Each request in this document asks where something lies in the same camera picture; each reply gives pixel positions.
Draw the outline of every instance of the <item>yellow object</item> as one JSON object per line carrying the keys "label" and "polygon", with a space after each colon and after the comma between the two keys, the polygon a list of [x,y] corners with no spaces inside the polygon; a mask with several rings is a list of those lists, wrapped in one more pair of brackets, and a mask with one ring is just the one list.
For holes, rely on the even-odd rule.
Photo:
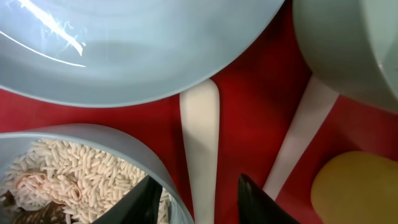
{"label": "yellow object", "polygon": [[315,177],[311,201],[325,224],[398,223],[398,162],[365,152],[336,156]]}

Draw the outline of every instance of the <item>red surface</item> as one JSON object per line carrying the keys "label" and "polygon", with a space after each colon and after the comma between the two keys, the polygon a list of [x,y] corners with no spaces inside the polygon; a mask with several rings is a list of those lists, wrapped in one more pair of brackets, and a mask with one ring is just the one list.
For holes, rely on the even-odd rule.
{"label": "red surface", "polygon": [[301,223],[322,223],[310,201],[312,181],[331,158],[365,151],[398,161],[398,115],[339,97],[295,169],[277,203]]}
{"label": "red surface", "polygon": [[[309,75],[287,1],[260,38],[214,76],[221,101],[216,224],[238,223],[240,173],[264,185]],[[178,104],[178,96],[172,96],[125,108],[73,108],[0,91],[0,132],[66,123],[102,124],[124,131],[160,157],[192,212]]]}

